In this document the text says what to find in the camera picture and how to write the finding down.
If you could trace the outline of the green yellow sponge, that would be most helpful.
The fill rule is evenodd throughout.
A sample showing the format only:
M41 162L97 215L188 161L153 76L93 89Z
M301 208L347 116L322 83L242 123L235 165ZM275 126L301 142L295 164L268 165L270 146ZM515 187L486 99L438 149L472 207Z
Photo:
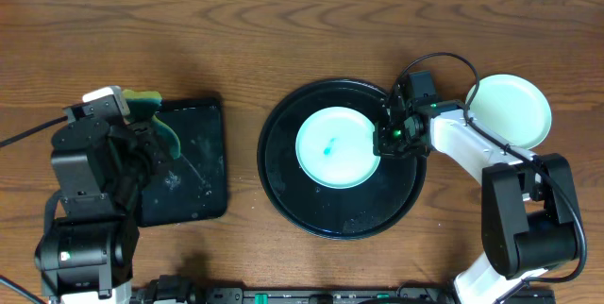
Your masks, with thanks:
M174 160L181 156L181 143L177 134L158 117L162 106L162 96L157 91L135 92L132 90L123 90L123 96L129 108L129 115L126 120L129 123L140 121L150 121L152 128L167 144L170 155Z

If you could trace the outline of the mint green plate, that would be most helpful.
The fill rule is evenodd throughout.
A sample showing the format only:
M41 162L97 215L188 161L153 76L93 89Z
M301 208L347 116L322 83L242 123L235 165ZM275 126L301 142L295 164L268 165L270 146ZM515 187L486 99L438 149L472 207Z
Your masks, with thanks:
M545 95L528 80L510 74L483 78L470 110L490 130L525 149L541 144L552 126Z
M356 187L377 170L375 126L367 116L346 107L316 111L299 128L295 154L301 169L318 184L333 189Z

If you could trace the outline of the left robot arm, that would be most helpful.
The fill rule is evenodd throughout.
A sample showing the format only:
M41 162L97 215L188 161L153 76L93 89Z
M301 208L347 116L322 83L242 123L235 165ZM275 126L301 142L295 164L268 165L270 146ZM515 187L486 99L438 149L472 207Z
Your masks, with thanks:
M131 281L140 194L173 159L155 116L161 102L157 92L125 90L65 109L51 140L59 190L34 255L50 302L118 302Z

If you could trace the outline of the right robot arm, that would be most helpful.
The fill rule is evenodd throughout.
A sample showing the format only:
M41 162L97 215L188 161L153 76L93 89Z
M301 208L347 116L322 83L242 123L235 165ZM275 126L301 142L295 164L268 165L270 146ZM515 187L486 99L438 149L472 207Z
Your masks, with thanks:
M383 105L374 152L383 158L438 151L481 186L482 255L453 281L459 303L504 303L546 272L575 261L575 279L586 262L586 235L567 160L516 149L484 127L469 103L444 101L430 72L404 73Z

